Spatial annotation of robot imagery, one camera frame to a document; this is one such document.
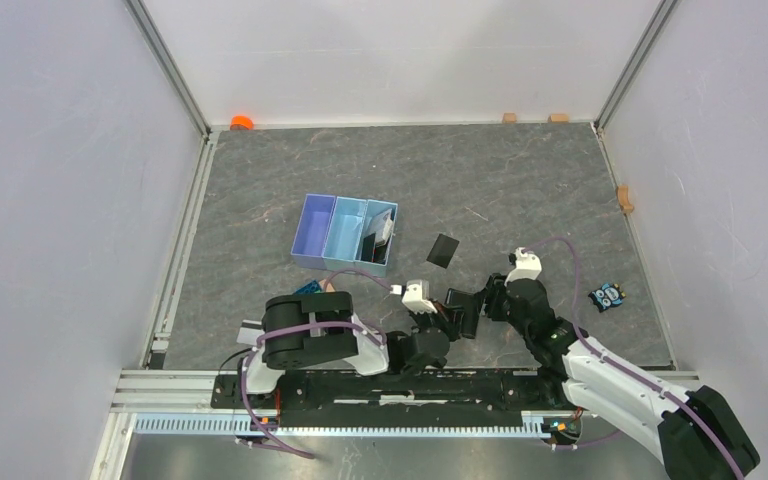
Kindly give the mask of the silver credit card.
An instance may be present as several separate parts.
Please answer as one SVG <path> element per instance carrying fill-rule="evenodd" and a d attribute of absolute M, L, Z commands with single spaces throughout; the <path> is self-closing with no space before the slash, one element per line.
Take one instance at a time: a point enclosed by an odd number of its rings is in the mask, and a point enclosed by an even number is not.
<path fill-rule="evenodd" d="M 263 334 L 264 330 L 260 322 L 243 320 L 237 333 L 236 342 L 245 346 L 254 346 L 257 339 Z"/>

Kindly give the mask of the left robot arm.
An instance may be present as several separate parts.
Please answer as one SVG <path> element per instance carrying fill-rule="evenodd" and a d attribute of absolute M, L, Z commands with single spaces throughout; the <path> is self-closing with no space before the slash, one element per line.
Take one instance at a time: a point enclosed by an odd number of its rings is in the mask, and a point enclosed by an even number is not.
<path fill-rule="evenodd" d="M 454 305 L 427 297 L 422 282 L 395 289 L 415 322 L 411 333 L 381 332 L 364 323 L 347 292 L 293 294 L 266 302 L 259 322 L 241 325 L 238 341 L 251 347 L 235 392 L 250 407 L 273 397 L 286 372 L 344 361 L 361 376 L 411 375 L 442 368 L 450 344 L 475 337 L 471 296 Z"/>

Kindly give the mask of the black card holder wallet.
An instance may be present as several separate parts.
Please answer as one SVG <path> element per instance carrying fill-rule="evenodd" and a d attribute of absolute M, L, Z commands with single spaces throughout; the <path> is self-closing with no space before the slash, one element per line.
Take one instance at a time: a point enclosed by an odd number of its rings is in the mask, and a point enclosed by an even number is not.
<path fill-rule="evenodd" d="M 453 288 L 447 291 L 445 306 L 458 338 L 476 338 L 483 304 L 483 292 L 469 293 Z"/>

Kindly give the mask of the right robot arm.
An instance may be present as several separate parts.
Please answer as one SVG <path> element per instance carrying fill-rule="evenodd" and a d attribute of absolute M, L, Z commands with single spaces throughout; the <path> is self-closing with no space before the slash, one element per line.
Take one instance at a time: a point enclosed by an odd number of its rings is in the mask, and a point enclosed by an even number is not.
<path fill-rule="evenodd" d="M 545 405 L 570 403 L 597 414 L 651 453 L 671 479 L 743 479 L 759 466 L 757 448 L 721 393 L 673 384 L 615 355 L 557 315 L 540 281 L 496 273 L 479 296 L 484 313 L 509 324 L 538 362 Z"/>

